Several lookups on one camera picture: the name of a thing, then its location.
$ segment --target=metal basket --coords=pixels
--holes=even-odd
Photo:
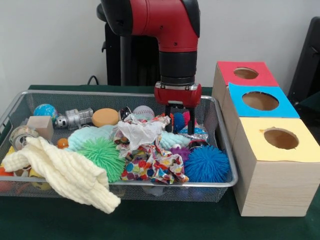
[[[19,94],[0,118],[0,161],[3,160],[11,144],[11,132],[29,118],[34,109],[40,104],[51,104],[60,113],[70,109],[101,108],[119,110],[125,106],[135,109],[147,105],[156,115],[162,114],[164,106],[159,105],[153,94],[112,93],[112,92],[75,92],[75,91],[40,91],[28,90]],[[125,200],[158,200],[158,201],[193,201],[217,203],[228,187],[238,181],[235,161],[227,137],[219,104],[214,98],[202,96],[200,104],[195,109],[196,120],[204,124],[208,131],[209,144],[220,148],[229,158],[230,170],[227,181],[215,182],[186,182],[164,185],[150,181],[118,181],[110,184],[110,190]],[[52,142],[67,138],[72,131],[55,129]],[[0,196],[21,197],[60,197],[44,178],[0,176]]]

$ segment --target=yellow box lid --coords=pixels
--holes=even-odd
[[[320,162],[320,146],[298,118],[240,117],[258,161]]]

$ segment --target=spiky ball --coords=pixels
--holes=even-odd
[[[173,132],[178,133],[186,126],[185,119],[181,112],[176,112],[173,116],[174,116]]]
[[[172,147],[170,148],[172,154],[179,154],[182,157],[183,162],[189,159],[189,148],[187,147]]]
[[[224,183],[230,171],[226,154],[214,146],[197,147],[184,163],[190,182]]]
[[[79,154],[84,155],[98,167],[105,169],[109,183],[120,180],[120,176],[125,168],[125,159],[119,157],[119,150],[112,140],[100,137],[87,140]]]

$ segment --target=blue spiky ball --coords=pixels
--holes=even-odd
[[[173,115],[173,118],[174,118],[173,132],[178,133],[186,126],[185,118],[181,112],[176,112]]]
[[[214,146],[197,147],[184,163],[190,182],[224,183],[230,171],[226,154]]]

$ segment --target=white ball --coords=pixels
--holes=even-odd
[[[143,115],[150,120],[155,118],[154,111],[150,107],[144,105],[136,107],[132,113],[136,115]]]
[[[180,144],[174,144],[174,145],[172,146],[172,148],[173,148],[173,149],[181,148],[181,145],[180,145]]]

